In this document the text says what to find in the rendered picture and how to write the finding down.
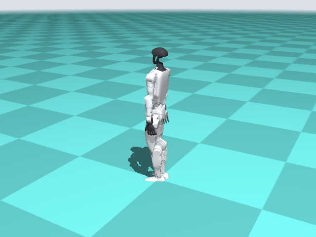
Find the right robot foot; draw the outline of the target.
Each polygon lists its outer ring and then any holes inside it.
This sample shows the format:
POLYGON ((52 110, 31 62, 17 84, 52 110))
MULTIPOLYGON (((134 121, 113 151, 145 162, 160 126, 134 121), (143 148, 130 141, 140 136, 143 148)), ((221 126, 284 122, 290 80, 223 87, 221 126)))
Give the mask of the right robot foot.
MULTIPOLYGON (((155 172, 152 172, 152 175, 156 175, 155 172)), ((165 173, 165 172, 164 172, 164 174, 160 174, 160 175, 161 175, 161 176, 164 176, 165 179, 168 179, 168 178, 169 178, 168 173, 165 173)))

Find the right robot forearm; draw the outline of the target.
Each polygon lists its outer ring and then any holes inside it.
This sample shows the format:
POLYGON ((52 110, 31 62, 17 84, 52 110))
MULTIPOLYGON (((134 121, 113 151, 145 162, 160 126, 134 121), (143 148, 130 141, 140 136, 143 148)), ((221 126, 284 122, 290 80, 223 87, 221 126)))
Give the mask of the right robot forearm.
MULTIPOLYGON (((168 92, 167 92, 168 93, 168 92)), ((166 104, 166 97, 167 97, 167 93, 166 93, 166 96, 165 96, 165 99, 163 100, 163 101, 161 101, 161 103, 162 103, 162 106, 164 106, 165 107, 165 104, 166 104)))

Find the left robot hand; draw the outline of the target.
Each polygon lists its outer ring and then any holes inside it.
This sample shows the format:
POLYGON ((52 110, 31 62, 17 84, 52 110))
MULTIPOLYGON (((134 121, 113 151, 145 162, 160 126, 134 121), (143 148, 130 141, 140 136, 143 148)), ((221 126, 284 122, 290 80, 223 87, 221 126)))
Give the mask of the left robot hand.
POLYGON ((154 129, 154 126, 152 125, 153 123, 153 118, 151 118, 151 123, 150 122, 147 122, 147 125, 146 125, 146 128, 145 128, 145 131, 148 132, 148 135, 150 134, 151 136, 152 135, 157 135, 157 133, 155 133, 155 129, 154 129))

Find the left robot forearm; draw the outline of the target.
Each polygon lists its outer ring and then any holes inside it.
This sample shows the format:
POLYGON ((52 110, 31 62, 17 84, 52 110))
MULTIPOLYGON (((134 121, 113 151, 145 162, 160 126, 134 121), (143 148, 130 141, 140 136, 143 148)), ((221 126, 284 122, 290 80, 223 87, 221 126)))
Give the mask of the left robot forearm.
POLYGON ((152 104, 152 100, 149 96, 145 97, 145 107, 146 107, 146 121, 147 122, 151 122, 151 118, 153 117, 153 104, 152 104))

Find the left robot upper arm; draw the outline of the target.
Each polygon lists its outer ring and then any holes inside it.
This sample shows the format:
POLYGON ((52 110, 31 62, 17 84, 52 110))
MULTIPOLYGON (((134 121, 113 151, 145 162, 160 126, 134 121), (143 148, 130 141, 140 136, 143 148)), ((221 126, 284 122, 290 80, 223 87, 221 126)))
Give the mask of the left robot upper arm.
POLYGON ((154 99, 154 86, 155 86, 156 80, 157 80, 157 73, 151 72, 146 75, 147 92, 148 92, 148 95, 146 96, 149 96, 152 101, 154 99))

